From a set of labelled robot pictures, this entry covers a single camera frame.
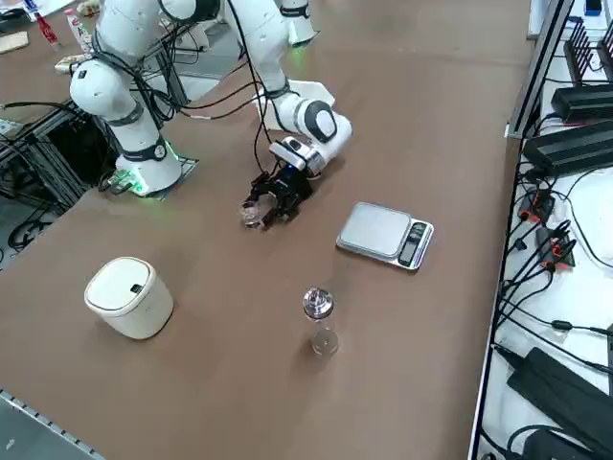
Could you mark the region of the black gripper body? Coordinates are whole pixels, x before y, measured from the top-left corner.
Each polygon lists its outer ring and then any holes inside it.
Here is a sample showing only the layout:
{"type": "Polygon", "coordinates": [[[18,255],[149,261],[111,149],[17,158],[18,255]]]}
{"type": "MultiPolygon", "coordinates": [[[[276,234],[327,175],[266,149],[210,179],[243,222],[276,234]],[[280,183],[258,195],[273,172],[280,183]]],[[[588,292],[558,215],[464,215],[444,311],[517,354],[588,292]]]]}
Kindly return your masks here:
{"type": "Polygon", "coordinates": [[[273,175],[268,187],[280,211],[297,211],[299,205],[313,194],[307,173],[289,164],[273,175]]]}

